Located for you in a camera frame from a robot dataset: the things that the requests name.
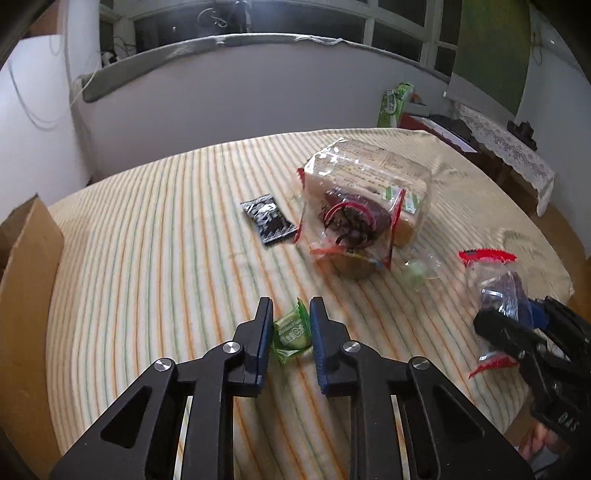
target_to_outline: green curtain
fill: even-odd
[[[515,115],[527,76],[530,37],[525,0],[463,0],[453,73]]]

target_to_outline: striped tablecloth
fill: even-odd
[[[298,221],[296,168],[340,135],[431,168],[433,201],[417,246],[443,260],[440,281],[417,292],[396,269],[347,280],[309,263],[291,243],[261,245],[239,202],[270,192]],[[150,363],[201,357],[253,317],[261,296],[273,299],[276,316],[297,297],[323,296],[352,338],[390,358],[431,359],[503,431],[527,388],[516,371],[468,379],[478,354],[475,307],[457,252],[505,249],[519,257],[531,296],[566,302],[571,292],[537,227],[492,180],[425,132],[320,131],[214,145],[115,175],[50,210],[65,238],[47,338],[51,415],[63,452]],[[284,366],[271,358],[262,395],[236,401],[234,431],[238,478],[348,478],[348,400],[321,395],[309,352]]]

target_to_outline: green snack packet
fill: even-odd
[[[271,346],[280,362],[284,364],[289,357],[308,349],[312,344],[310,316],[301,299],[297,299],[295,308],[273,320],[273,341]]]

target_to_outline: triangular cutout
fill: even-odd
[[[100,438],[124,448],[132,448],[138,437],[151,394],[150,387],[142,387],[101,431]]]
[[[455,442],[467,443],[482,438],[484,432],[470,414],[443,387],[433,388],[446,436]]]

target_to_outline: cardboard box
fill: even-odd
[[[0,427],[41,480],[61,456],[47,396],[46,333],[63,248],[37,196],[0,225]]]

